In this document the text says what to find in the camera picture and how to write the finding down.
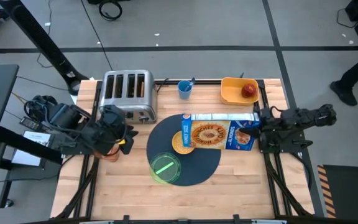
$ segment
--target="concrete floor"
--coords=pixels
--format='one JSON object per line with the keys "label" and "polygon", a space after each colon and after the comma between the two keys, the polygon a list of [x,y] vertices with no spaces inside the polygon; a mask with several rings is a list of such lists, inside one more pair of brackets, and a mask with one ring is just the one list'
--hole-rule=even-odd
{"label": "concrete floor", "polygon": [[[48,21],[47,0],[22,0],[41,23]],[[100,52],[98,39],[79,0],[51,0],[50,36],[59,47],[74,49],[65,53],[71,63],[88,77],[101,78],[109,70]],[[281,46],[345,46],[342,51],[283,51],[277,59],[265,7],[270,6],[273,23]],[[124,13],[116,22],[100,18],[96,6],[85,3],[89,16],[105,47],[168,46],[256,46],[253,49],[182,50],[107,53],[113,69],[147,69],[155,78],[223,78],[242,72],[250,78],[281,78],[288,98],[299,107],[314,109],[325,103],[334,105],[338,121],[334,126],[305,131],[314,141],[309,147],[311,163],[358,166],[358,105],[349,107],[339,101],[328,85],[358,61],[358,37],[353,29],[336,24],[336,11],[349,0],[131,0],[122,2]],[[350,24],[341,14],[341,21]],[[0,49],[34,49],[33,43],[11,21],[0,22]],[[54,68],[41,68],[35,53],[0,54],[0,64],[20,66],[20,76],[65,88]],[[41,62],[48,64],[42,57]],[[284,63],[287,74],[280,69]],[[26,99],[34,95],[52,95],[59,102],[71,103],[65,91],[17,80],[13,92]],[[358,84],[354,88],[358,99]],[[11,97],[7,110],[24,116],[22,104]],[[2,125],[22,133],[18,119],[5,113]],[[12,156],[7,150],[6,158]],[[53,175],[56,167],[46,169]],[[6,173],[0,171],[0,180]],[[0,223],[23,223],[49,218],[56,179],[40,182],[14,182],[9,198],[15,206],[0,209]]]}

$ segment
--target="yellow black striped tape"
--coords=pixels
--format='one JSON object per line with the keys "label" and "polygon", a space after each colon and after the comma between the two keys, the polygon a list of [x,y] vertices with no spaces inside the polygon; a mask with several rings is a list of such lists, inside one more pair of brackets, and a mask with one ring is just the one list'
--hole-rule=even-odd
{"label": "yellow black striped tape", "polygon": [[331,195],[331,190],[328,184],[327,172],[322,165],[317,166],[317,171],[318,177],[320,179],[321,189],[323,190],[328,218],[336,218],[333,196]]}

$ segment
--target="black round mat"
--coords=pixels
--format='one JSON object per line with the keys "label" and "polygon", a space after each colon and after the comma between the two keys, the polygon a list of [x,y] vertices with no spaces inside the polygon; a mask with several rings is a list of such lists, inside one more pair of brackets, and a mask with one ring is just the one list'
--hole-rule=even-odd
{"label": "black round mat", "polygon": [[147,141],[147,160],[149,163],[161,152],[170,152],[177,156],[181,165],[179,178],[173,185],[190,186],[206,181],[216,170],[221,159],[219,149],[195,149],[182,155],[172,148],[172,137],[181,131],[181,115],[173,115],[162,120],[150,133]]}

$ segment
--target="shoe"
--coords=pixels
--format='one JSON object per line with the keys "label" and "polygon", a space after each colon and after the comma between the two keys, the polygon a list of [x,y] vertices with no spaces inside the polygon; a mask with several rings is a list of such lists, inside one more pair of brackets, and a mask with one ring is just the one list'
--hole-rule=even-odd
{"label": "shoe", "polygon": [[341,88],[339,86],[339,81],[332,82],[329,87],[330,89],[332,89],[333,92],[338,95],[339,99],[345,104],[349,106],[357,105],[357,100],[353,95],[353,91]]}

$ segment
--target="orange plastic bowl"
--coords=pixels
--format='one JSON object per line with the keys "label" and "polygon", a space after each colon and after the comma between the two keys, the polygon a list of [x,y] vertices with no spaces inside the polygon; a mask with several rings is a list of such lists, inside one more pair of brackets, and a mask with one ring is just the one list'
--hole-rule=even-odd
{"label": "orange plastic bowl", "polygon": [[[253,84],[257,89],[257,94],[253,97],[244,98],[241,96],[241,89],[246,84]],[[223,78],[221,84],[221,101],[225,104],[247,105],[255,103],[259,99],[258,83],[251,78]]]}

